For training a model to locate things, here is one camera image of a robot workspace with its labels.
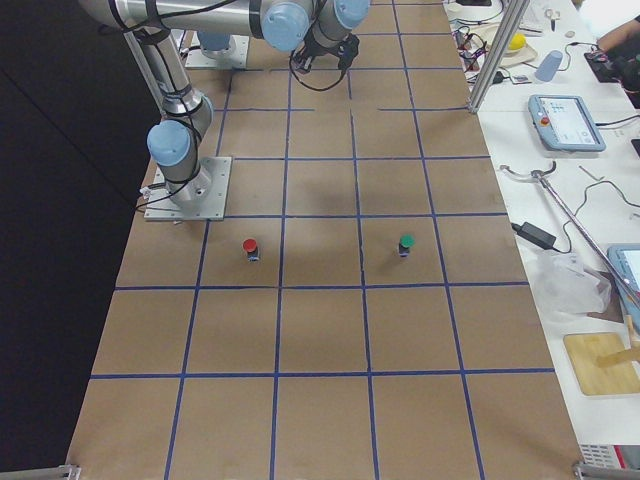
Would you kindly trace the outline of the person's hand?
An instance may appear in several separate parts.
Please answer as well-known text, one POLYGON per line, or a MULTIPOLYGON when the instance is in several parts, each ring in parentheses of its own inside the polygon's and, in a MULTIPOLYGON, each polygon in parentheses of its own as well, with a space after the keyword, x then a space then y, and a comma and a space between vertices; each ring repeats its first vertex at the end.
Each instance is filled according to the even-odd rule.
POLYGON ((608 52, 639 35, 639 17, 635 17, 598 39, 597 46, 600 51, 608 52))

